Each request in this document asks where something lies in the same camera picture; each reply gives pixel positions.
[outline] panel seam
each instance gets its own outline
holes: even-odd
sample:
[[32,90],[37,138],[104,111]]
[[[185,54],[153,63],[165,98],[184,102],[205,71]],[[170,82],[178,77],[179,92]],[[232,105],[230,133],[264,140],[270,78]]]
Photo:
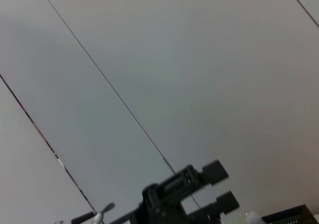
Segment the panel seam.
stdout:
[[36,124],[34,123],[34,121],[31,119],[31,117],[29,116],[28,112],[25,110],[25,108],[23,107],[23,105],[21,104],[21,102],[18,100],[18,98],[16,97],[16,95],[13,93],[12,89],[10,88],[10,86],[7,84],[7,82],[4,80],[3,76],[0,74],[0,78],[2,79],[3,83],[6,85],[6,87],[9,89],[9,91],[11,92],[11,94],[13,95],[13,97],[15,98],[15,100],[18,102],[18,104],[20,105],[20,107],[22,108],[22,110],[25,112],[26,116],[29,118],[29,120],[31,121],[31,123],[33,124],[33,126],[36,128],[36,130],[38,131],[38,133],[40,134],[40,136],[43,138],[43,140],[45,141],[45,143],[47,144],[47,146],[49,147],[49,149],[52,151],[52,153],[54,154],[54,156],[56,157],[56,159],[62,164],[64,170],[66,171],[66,173],[69,175],[69,177],[71,178],[71,180],[73,181],[73,183],[75,184],[75,186],[77,187],[77,189],[80,191],[80,193],[82,194],[82,196],[84,197],[84,199],[86,200],[86,202],[89,204],[90,208],[96,213],[94,207],[92,206],[92,204],[90,203],[90,201],[87,199],[87,197],[84,195],[83,191],[81,190],[81,188],[79,187],[79,185],[76,183],[76,181],[74,180],[74,178],[71,176],[70,172],[67,170],[67,168],[64,166],[64,164],[62,163],[62,161],[60,160],[60,158],[58,157],[58,155],[56,154],[56,152],[53,150],[53,148],[51,147],[51,145],[49,144],[49,142],[46,140],[46,138],[43,136],[42,132],[40,131],[40,129],[36,126]]
[[[69,30],[69,32],[72,34],[72,36],[74,37],[74,39],[78,42],[78,44],[81,46],[81,48],[84,50],[84,52],[87,54],[87,56],[89,57],[89,59],[91,60],[91,62],[94,64],[94,66],[96,67],[96,69],[98,69],[98,71],[100,72],[100,74],[103,76],[103,78],[107,81],[107,83],[110,85],[110,87],[112,88],[112,90],[115,92],[115,94],[117,95],[117,97],[120,99],[120,101],[122,102],[122,104],[125,106],[125,108],[128,110],[128,112],[131,114],[131,116],[133,117],[133,119],[136,121],[136,123],[139,125],[139,127],[142,129],[142,131],[144,132],[144,134],[147,136],[147,138],[149,139],[149,141],[152,143],[153,147],[158,151],[158,153],[161,155],[163,161],[165,162],[165,164],[169,167],[169,169],[172,171],[173,174],[176,174],[175,170],[172,168],[172,166],[170,165],[170,163],[168,162],[168,160],[164,157],[164,155],[162,154],[162,152],[159,150],[159,148],[156,146],[156,144],[154,143],[154,141],[152,140],[152,138],[149,136],[149,134],[146,132],[146,130],[144,129],[144,127],[142,126],[142,124],[139,122],[139,120],[136,118],[136,116],[133,114],[133,112],[130,110],[130,108],[127,106],[127,104],[124,102],[124,100],[122,99],[122,97],[119,95],[119,93],[115,90],[114,86],[111,84],[111,82],[108,80],[108,78],[104,75],[104,73],[102,72],[102,70],[100,69],[100,67],[96,64],[96,62],[93,60],[93,58],[91,57],[91,55],[89,54],[89,52],[85,49],[85,47],[82,45],[82,43],[80,42],[80,40],[76,37],[76,35],[74,34],[74,32],[71,30],[71,28],[69,27],[69,25],[66,23],[66,21],[63,19],[63,17],[61,16],[61,14],[57,11],[57,9],[55,8],[55,6],[53,5],[53,3],[50,0],[47,0],[49,2],[49,4],[51,5],[51,7],[54,9],[54,11],[56,12],[56,14],[59,16],[59,18],[62,20],[62,22],[64,23],[64,25],[66,26],[66,28]],[[193,195],[191,195],[192,199],[194,200],[195,204],[197,205],[198,208],[200,208],[200,205],[198,204],[198,202],[195,200],[195,198],[193,197]]]
[[305,6],[301,3],[300,0],[296,0],[299,5],[303,8],[303,10],[307,13],[307,15],[310,17],[310,19],[315,23],[315,25],[319,28],[319,24],[317,21],[314,19],[314,17],[308,12],[308,10],[305,8]]

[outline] white wall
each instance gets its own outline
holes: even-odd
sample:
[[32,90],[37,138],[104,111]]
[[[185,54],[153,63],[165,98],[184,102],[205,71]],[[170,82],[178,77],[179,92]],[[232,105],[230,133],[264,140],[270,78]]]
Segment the white wall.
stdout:
[[220,159],[231,179],[200,205],[319,211],[319,31],[295,0],[50,0],[151,140],[49,3],[12,1],[1,73],[112,219],[171,174],[151,140],[175,170]]
[[90,206],[0,79],[0,223],[68,221]]

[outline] black basket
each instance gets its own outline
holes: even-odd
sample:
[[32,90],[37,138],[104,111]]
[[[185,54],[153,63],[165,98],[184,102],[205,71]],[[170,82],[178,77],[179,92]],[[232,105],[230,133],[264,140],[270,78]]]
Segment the black basket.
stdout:
[[305,204],[262,217],[266,224],[317,224]]

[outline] mesh basket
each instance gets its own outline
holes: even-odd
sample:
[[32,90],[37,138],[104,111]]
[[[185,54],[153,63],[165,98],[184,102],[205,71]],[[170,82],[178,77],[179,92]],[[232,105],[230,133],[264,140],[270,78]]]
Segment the mesh basket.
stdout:
[[318,224],[305,204],[262,217],[266,224]]

